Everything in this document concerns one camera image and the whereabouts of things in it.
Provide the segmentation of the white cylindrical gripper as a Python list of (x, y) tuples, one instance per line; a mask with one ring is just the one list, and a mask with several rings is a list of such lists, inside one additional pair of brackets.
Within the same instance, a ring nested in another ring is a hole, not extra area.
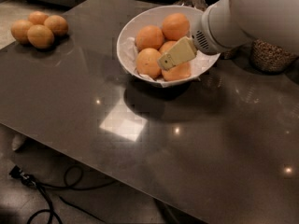
[(158, 59), (158, 64), (163, 70), (191, 61), (197, 56), (197, 50), (214, 55), (231, 48), (229, 38), (231, 14), (228, 8), (209, 7), (205, 11), (196, 10), (192, 18), (193, 41), (184, 36), (164, 52)]

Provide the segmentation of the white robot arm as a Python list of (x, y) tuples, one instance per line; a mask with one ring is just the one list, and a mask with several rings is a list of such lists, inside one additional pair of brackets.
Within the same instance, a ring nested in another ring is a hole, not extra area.
[(261, 39), (299, 52), (299, 0), (220, 0), (195, 17), (189, 38), (181, 38), (158, 64), (169, 70), (195, 58), (222, 53)]

